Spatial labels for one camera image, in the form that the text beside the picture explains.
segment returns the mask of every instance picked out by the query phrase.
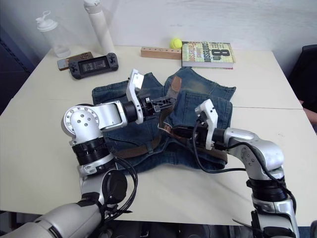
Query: jeans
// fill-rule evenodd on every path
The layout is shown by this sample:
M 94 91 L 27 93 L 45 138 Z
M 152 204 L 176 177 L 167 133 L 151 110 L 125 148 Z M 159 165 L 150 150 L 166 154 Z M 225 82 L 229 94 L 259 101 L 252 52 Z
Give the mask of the jeans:
M 190 67 L 179 69 L 166 80 L 164 86 L 157 81 L 152 73 L 147 73 L 144 76 L 142 89 L 138 96 L 149 95 L 150 99 L 165 96 L 175 75 L 182 78 L 182 86 L 174 111 L 166 118 L 165 122 L 171 126 L 180 124 L 194 126 L 197 119 L 195 107 L 203 101 L 211 99 L 218 113 L 217 127 L 225 129 L 230 126 L 232 104 L 229 100 L 236 88 L 224 87 L 209 81 L 195 73 Z M 114 100 L 127 102 L 125 96 L 127 83 L 128 81 L 124 81 L 95 88 L 92 91 L 94 104 Z M 158 122 L 158 118 L 147 120 L 142 124 L 133 122 L 124 128 L 104 132 L 109 152 L 115 153 L 116 151 L 146 145 L 148 149 L 146 154 L 127 159 L 137 172 L 143 172 L 166 163 L 198 169 L 193 154 L 189 152 L 188 148 L 159 130 Z M 159 145 L 152 148 L 151 141 L 159 135 L 161 135 Z M 206 169 L 219 170 L 225 166 L 225 161 L 211 155 L 199 152 L 199 157 Z

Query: denim fabric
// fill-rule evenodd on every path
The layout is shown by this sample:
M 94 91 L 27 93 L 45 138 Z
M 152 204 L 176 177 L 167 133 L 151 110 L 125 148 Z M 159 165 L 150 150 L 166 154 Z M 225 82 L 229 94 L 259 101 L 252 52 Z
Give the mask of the denim fabric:
M 144 76 L 142 89 L 138 96 L 148 94 L 155 99 L 165 96 L 173 77 L 177 75 L 182 78 L 182 87 L 177 97 L 174 111 L 166 118 L 166 122 L 172 126 L 191 125 L 196 122 L 197 115 L 195 107 L 207 99 L 211 99 L 218 113 L 217 127 L 227 128 L 230 126 L 232 104 L 229 102 L 235 87 L 228 88 L 215 82 L 209 81 L 190 67 L 182 67 L 174 75 L 171 75 L 165 85 L 162 86 L 152 73 Z M 113 100 L 126 102 L 125 91 L 128 81 L 98 87 L 93 90 L 94 104 L 105 103 Z M 152 119 L 138 125 L 130 123 L 124 128 L 104 132 L 104 138 L 110 152 L 134 148 L 146 145 L 149 153 L 129 158 L 128 161 L 134 166 L 137 172 L 152 169 L 160 164 L 182 164 L 192 168 L 198 168 L 188 148 L 176 139 L 162 133 L 158 128 L 159 119 Z M 159 146 L 151 147 L 151 141 L 162 135 Z M 225 162 L 210 155 L 199 153 L 203 165 L 210 170 L 223 169 Z

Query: white water bottle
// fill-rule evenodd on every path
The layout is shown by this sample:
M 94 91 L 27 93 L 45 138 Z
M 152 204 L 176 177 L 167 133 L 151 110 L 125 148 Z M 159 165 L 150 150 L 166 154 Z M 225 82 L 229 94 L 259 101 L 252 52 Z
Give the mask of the white water bottle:
M 115 53 L 100 0 L 84 0 L 84 7 L 89 14 L 91 24 L 104 54 Z
M 57 57 L 65 58 L 70 55 L 66 46 L 66 30 L 58 22 L 52 19 L 45 19 L 51 11 L 44 11 L 43 16 L 36 18 L 39 31 L 44 35 Z

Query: white wall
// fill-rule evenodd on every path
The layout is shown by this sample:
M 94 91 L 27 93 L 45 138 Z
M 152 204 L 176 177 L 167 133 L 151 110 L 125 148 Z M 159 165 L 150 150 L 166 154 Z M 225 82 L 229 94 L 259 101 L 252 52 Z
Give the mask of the white wall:
M 82 0 L 0 3 L 1 26 L 23 38 L 22 50 L 29 45 L 38 60 L 49 47 L 35 18 L 47 9 L 77 35 L 72 43 L 97 42 Z M 230 42 L 234 49 L 272 50 L 288 75 L 301 47 L 317 44 L 316 0 L 103 0 L 103 6 L 117 45 L 168 47 L 174 36 Z

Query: bottle cap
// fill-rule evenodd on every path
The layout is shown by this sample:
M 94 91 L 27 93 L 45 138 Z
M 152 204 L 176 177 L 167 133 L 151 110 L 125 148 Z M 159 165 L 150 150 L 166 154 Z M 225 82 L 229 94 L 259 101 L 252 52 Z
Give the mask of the bottle cap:
M 56 21 L 53 21 L 52 19 L 45 20 L 45 17 L 47 15 L 50 15 L 50 13 L 51 11 L 44 11 L 42 17 L 35 19 L 38 24 L 39 31 L 41 32 L 51 31 L 57 27 L 58 23 Z

